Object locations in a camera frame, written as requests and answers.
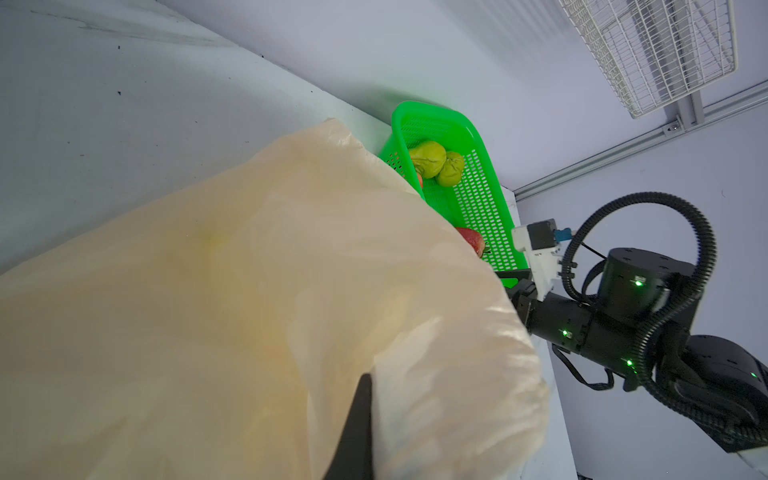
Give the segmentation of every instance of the crumpled plastic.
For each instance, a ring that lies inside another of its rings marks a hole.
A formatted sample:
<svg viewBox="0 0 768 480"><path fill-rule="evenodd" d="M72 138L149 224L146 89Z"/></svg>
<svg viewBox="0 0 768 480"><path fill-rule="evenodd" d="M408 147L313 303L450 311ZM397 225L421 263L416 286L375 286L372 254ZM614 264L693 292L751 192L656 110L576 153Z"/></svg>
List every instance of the crumpled plastic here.
<svg viewBox="0 0 768 480"><path fill-rule="evenodd" d="M497 478L548 390L489 265L338 121L0 276L3 478Z"/></svg>

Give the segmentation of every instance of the white wire basket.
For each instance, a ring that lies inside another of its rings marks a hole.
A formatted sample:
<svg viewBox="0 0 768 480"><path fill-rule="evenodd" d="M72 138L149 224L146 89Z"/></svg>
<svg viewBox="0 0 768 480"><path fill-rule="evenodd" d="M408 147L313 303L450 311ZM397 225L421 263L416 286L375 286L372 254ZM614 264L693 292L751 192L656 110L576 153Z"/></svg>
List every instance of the white wire basket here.
<svg viewBox="0 0 768 480"><path fill-rule="evenodd" d="M633 118L736 70L731 0L560 0Z"/></svg>

